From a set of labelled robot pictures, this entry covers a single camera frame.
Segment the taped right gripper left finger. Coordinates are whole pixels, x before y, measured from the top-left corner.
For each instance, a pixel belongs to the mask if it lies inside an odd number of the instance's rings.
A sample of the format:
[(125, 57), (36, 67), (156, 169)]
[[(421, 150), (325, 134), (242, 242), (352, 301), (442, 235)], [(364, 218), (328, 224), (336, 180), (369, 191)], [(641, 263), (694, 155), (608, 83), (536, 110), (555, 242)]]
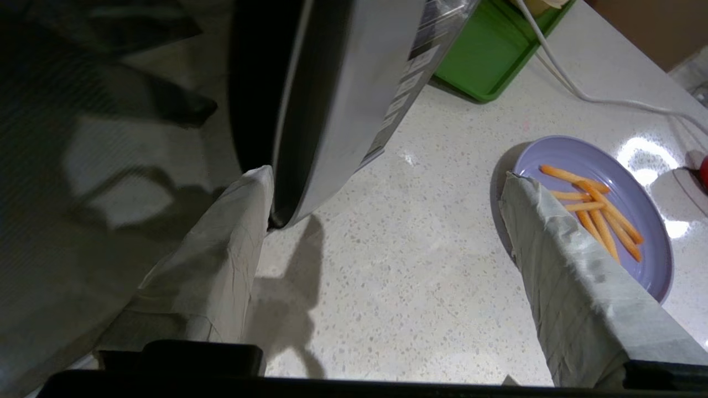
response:
[(240, 342), (274, 190), (265, 165), (220, 194), (100, 337), (101, 369), (157, 341)]

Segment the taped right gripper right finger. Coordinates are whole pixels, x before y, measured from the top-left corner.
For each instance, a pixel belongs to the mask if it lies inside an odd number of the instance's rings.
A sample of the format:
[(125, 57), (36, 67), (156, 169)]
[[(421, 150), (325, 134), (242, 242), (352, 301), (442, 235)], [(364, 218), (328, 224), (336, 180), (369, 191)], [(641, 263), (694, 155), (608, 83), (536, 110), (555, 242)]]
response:
[(554, 385), (706, 388), (706, 351), (532, 178), (499, 201)]

